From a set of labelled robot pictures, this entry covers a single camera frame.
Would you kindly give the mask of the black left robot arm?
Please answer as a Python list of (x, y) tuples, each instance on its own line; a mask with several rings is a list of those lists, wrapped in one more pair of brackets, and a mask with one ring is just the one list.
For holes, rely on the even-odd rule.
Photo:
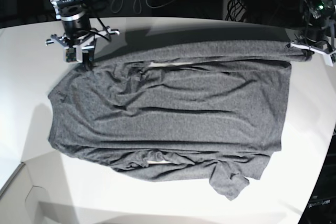
[(302, 0), (304, 28), (289, 47), (320, 54), (325, 64), (335, 64), (335, 0)]

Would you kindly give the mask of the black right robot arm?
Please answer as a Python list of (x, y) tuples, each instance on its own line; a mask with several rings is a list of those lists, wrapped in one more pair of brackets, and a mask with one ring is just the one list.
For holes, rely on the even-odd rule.
[(91, 27), (89, 13), (92, 12), (86, 0), (49, 0), (55, 10), (55, 18), (61, 21), (64, 34), (53, 34), (46, 44), (59, 44), (65, 52), (94, 48), (98, 38), (111, 41), (112, 35), (120, 35), (119, 30), (105, 26), (98, 20), (102, 30)]

